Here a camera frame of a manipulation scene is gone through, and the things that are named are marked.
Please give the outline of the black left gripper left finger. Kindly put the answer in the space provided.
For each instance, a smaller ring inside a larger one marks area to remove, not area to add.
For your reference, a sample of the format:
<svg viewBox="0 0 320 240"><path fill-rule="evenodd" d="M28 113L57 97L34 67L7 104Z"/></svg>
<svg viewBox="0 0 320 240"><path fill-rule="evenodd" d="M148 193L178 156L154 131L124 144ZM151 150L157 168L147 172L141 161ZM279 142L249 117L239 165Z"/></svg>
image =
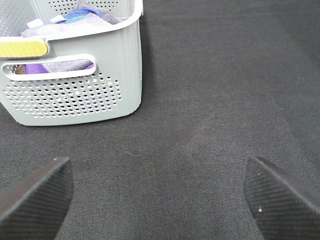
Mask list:
<svg viewBox="0 0 320 240"><path fill-rule="evenodd" d="M2 240L54 240L74 194L72 163L57 157L0 195Z"/></svg>

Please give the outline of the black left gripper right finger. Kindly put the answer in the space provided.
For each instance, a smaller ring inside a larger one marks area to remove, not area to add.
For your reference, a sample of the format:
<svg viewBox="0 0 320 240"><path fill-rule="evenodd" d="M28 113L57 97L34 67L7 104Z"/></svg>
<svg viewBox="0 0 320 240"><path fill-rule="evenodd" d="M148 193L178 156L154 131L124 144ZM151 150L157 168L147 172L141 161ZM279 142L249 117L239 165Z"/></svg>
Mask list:
<svg viewBox="0 0 320 240"><path fill-rule="evenodd" d="M247 162L243 192L266 240L318 240L320 192L262 157Z"/></svg>

